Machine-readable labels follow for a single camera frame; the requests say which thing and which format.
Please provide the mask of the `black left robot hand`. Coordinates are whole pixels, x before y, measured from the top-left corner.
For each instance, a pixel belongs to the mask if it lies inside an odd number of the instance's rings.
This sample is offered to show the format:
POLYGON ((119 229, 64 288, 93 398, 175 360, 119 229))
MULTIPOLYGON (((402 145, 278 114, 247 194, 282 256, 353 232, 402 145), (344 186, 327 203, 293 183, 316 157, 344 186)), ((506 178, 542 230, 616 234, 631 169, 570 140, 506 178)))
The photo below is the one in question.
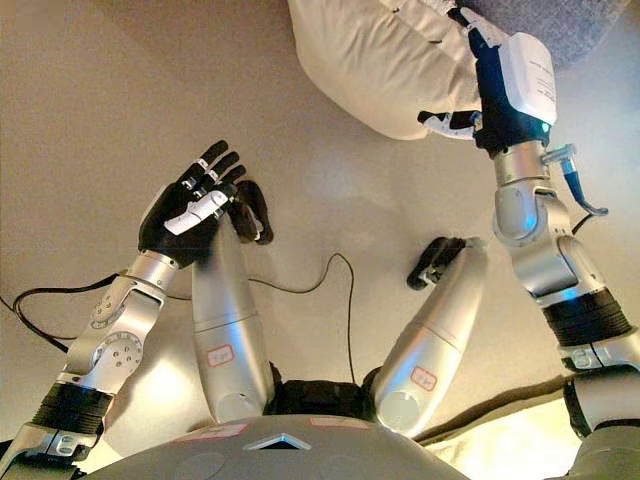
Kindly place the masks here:
POLYGON ((152 202, 139 229, 138 250, 162 254, 185 268, 208 255, 221 217, 246 173, 226 141, 211 145, 152 202))

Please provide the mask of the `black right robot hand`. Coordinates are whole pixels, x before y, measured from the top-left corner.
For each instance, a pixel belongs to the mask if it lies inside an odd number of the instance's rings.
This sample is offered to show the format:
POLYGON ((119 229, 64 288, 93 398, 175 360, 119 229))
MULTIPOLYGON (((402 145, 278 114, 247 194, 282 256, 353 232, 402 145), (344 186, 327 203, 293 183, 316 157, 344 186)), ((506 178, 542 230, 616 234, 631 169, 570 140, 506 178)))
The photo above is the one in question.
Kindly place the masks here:
POLYGON ((449 113, 421 111, 417 121, 440 135, 473 140, 491 155, 528 141, 546 146, 557 119, 549 49, 528 33, 505 33, 468 7, 452 5, 443 10, 467 34, 481 107, 449 113))

